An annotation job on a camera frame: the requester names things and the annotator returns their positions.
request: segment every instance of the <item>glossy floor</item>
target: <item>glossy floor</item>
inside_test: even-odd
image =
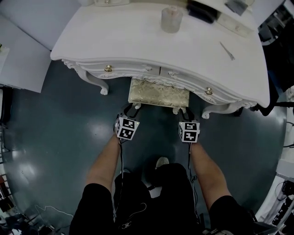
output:
[[[14,91],[5,135],[12,152],[5,155],[5,168],[20,210],[36,214],[37,204],[75,213],[86,172],[113,134],[116,115],[128,99],[129,78],[107,83],[109,95],[103,96],[99,87],[81,80],[73,69],[52,62],[41,94]],[[205,105],[190,95],[190,107],[199,117]],[[232,195],[255,212],[275,176],[285,113],[285,108],[276,107],[267,117],[244,110],[240,117],[211,114],[209,120],[200,119],[200,142],[223,170]],[[187,144],[178,137],[178,117],[172,110],[145,106],[138,115],[141,124],[136,137],[124,144],[125,166],[140,175],[158,156],[167,156],[170,162],[187,167]],[[198,212],[208,219],[196,187]],[[57,228],[71,221],[51,208],[41,214]]]

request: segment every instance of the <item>sneaker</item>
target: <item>sneaker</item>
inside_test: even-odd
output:
[[[157,162],[156,162],[156,167],[155,169],[157,169],[158,167],[161,167],[163,165],[169,164],[169,160],[167,157],[160,157]]]
[[[125,168],[123,169],[123,172],[124,173],[130,173],[130,171],[128,169],[125,169]]]

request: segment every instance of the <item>black device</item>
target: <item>black device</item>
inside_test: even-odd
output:
[[[217,18],[218,11],[216,9],[193,0],[188,0],[187,9],[190,16],[209,24],[212,24]]]
[[[242,15],[246,11],[248,5],[241,0],[229,0],[225,5],[234,13]]]

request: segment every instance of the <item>gold drawer knob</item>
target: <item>gold drawer knob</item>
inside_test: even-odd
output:
[[[210,88],[210,87],[208,87],[208,88],[206,88],[207,90],[206,90],[206,94],[207,95],[212,95],[212,89]]]
[[[112,67],[111,65],[106,65],[106,68],[104,69],[104,71],[107,72],[107,73],[112,72],[111,67]]]

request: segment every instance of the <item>white panel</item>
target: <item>white panel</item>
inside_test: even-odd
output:
[[[261,25],[283,2],[284,0],[255,0],[252,11],[257,25]]]
[[[291,0],[286,0],[284,3],[285,8],[289,11],[289,13],[294,17],[294,5]]]
[[[0,174],[5,174],[4,164],[0,164]]]
[[[3,102],[3,90],[0,89],[0,117],[2,115],[2,102]]]
[[[5,63],[5,60],[8,56],[8,53],[9,53],[9,48],[8,47],[1,47],[0,49],[0,74],[1,74],[1,71],[4,67],[4,63]]]
[[[10,51],[0,84],[41,92],[51,62],[50,51],[0,15],[0,43]]]
[[[277,165],[277,173],[287,176],[289,178],[294,178],[294,163],[288,162],[283,159],[279,160]]]
[[[0,13],[52,50],[79,7],[77,0],[3,0]]]
[[[294,123],[293,108],[287,108],[287,122]],[[286,125],[284,146],[288,146],[294,143],[294,127],[290,123],[287,123]],[[294,149],[283,148],[281,160],[285,160],[294,164]]]

